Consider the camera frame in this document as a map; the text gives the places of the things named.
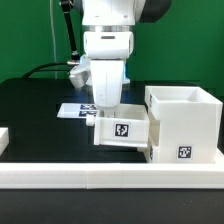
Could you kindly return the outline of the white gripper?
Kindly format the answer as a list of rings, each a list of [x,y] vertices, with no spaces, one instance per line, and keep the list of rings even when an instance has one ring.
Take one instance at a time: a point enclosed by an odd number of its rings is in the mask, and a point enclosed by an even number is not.
[[[93,96],[98,108],[119,105],[124,67],[133,48],[131,31],[84,33],[84,50],[90,60]]]

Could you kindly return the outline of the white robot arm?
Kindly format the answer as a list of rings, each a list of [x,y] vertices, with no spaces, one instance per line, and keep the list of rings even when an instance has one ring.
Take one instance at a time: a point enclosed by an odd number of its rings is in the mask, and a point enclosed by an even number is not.
[[[59,0],[68,29],[70,11],[82,16],[84,55],[71,70],[75,86],[90,80],[94,103],[101,110],[116,108],[121,99],[126,60],[134,49],[133,27],[154,23],[171,7],[172,0]]]

